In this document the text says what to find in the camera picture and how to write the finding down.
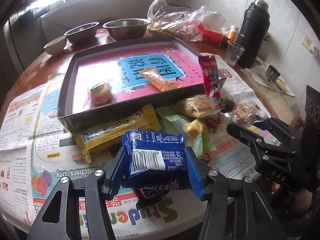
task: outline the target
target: das logo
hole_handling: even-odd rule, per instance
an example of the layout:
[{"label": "das logo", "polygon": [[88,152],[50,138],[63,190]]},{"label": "das logo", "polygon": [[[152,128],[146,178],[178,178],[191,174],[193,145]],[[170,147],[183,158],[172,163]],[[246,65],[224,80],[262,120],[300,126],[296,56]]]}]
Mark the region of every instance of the das logo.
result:
[{"label": "das logo", "polygon": [[280,179],[280,180],[282,180],[282,181],[285,181],[285,176],[282,176],[280,173],[277,173],[276,171],[273,171],[271,173],[271,175],[276,177],[276,178],[278,178],[278,179]]}]

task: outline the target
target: plastic cup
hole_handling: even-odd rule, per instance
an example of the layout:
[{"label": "plastic cup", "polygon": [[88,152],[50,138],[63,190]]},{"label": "plastic cup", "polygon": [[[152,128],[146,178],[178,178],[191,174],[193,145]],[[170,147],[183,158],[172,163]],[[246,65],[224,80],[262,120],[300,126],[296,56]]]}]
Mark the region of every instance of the plastic cup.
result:
[{"label": "plastic cup", "polygon": [[238,43],[235,43],[234,41],[228,41],[228,47],[224,61],[230,66],[234,66],[244,51],[244,47]]}]

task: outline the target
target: white ceramic bowl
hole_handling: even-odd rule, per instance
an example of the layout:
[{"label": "white ceramic bowl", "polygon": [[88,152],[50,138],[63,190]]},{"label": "white ceramic bowl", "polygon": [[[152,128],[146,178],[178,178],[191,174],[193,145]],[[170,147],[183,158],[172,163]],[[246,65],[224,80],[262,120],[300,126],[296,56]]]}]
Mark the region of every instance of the white ceramic bowl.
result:
[{"label": "white ceramic bowl", "polygon": [[67,44],[67,37],[61,36],[61,37],[54,39],[53,41],[50,41],[43,48],[46,53],[48,53],[49,55],[55,56],[55,55],[58,55],[59,53],[63,52],[63,49],[66,44]]}]

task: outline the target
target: orange snack packet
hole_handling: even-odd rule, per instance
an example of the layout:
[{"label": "orange snack packet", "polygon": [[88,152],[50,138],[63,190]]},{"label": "orange snack packet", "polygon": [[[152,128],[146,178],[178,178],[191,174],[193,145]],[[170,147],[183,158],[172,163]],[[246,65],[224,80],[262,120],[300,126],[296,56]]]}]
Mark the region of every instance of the orange snack packet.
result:
[{"label": "orange snack packet", "polygon": [[147,79],[151,84],[158,88],[161,92],[173,90],[182,87],[183,85],[177,84],[176,82],[166,79],[160,75],[156,67],[147,68],[140,70],[139,74]]}]

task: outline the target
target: black thermos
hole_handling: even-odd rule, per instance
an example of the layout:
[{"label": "black thermos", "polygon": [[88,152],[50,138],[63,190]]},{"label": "black thermos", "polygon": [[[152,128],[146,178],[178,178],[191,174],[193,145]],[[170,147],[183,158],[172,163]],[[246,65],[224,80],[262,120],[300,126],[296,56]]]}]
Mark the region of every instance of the black thermos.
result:
[{"label": "black thermos", "polygon": [[244,13],[244,19],[236,43],[245,48],[237,64],[251,68],[261,49],[264,37],[270,26],[268,4],[264,0],[255,0]]}]

